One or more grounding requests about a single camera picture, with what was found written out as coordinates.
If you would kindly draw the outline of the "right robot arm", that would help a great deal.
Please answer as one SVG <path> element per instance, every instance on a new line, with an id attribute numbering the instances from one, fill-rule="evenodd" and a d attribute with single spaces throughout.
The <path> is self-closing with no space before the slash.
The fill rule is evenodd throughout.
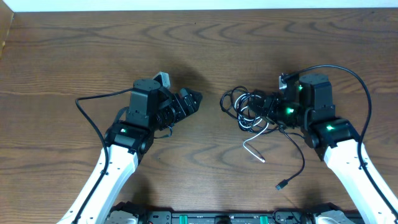
<path id="1" fill-rule="evenodd" d="M 279 91 L 255 94 L 248 106 L 281 128 L 300 128 L 306 144 L 333 171 L 365 223 L 397 223 L 397 197 L 371 162 L 353 125 L 335 114 L 326 75 L 281 75 Z"/>

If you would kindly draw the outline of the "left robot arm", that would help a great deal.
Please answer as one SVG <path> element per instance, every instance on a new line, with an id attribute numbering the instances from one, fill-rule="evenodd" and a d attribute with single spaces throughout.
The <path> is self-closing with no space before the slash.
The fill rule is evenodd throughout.
<path id="1" fill-rule="evenodd" d="M 127 92 L 129 106 L 119 110 L 106 133 L 95 129 L 103 146 L 101 154 L 60 223 L 105 223 L 122 187 L 156 139 L 155 132 L 172 129 L 196 113 L 203 99 L 189 88 L 171 93 L 166 73 L 136 80 Z"/>

